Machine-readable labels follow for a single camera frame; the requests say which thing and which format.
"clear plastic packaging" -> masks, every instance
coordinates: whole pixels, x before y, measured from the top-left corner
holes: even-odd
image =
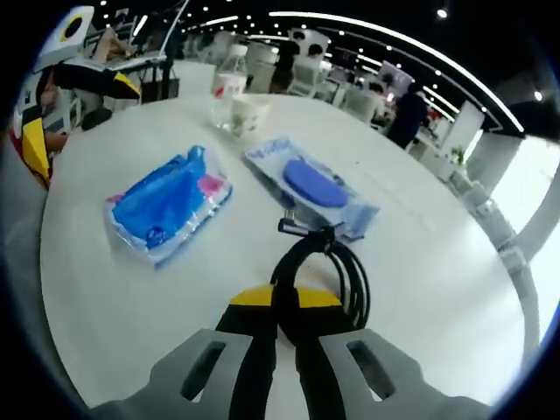
[[[231,123],[233,95],[242,94],[247,84],[245,45],[232,45],[223,64],[218,67],[213,79],[213,123],[218,128],[228,129]]]
[[[230,197],[232,185],[201,146],[177,155],[127,192],[105,200],[105,217],[132,251],[161,267]]]

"dark clothing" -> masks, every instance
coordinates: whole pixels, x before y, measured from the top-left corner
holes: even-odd
[[[415,135],[428,116],[428,105],[417,94],[405,94],[396,103],[396,117],[387,137],[403,149],[414,140]]]
[[[278,51],[276,70],[290,70],[294,67],[294,60],[299,55],[299,45],[294,41],[284,42]]]
[[[283,70],[282,68],[277,67],[274,73],[272,74],[272,79],[270,80],[270,84],[275,84],[282,90],[287,90],[290,87],[293,78],[294,78],[294,74],[291,71],[291,68],[288,70]]]

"plastic water bottle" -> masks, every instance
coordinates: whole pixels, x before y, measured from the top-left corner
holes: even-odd
[[[213,122],[221,129],[228,129],[230,126],[233,95],[242,94],[247,84],[245,54],[245,45],[232,45],[213,79]]]

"plastic bag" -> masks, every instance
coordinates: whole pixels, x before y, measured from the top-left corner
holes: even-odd
[[[124,194],[106,199],[116,234],[155,268],[161,267],[226,202],[232,185],[201,146],[177,155]]]

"black cable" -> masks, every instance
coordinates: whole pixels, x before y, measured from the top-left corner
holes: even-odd
[[[282,257],[270,279],[270,283],[278,289],[278,296],[290,298],[299,267],[314,253],[325,254],[332,261],[339,275],[340,302],[353,326],[356,329],[364,328],[368,322],[371,304],[368,275],[356,254],[336,240],[332,227],[324,227],[318,232],[310,231]]]

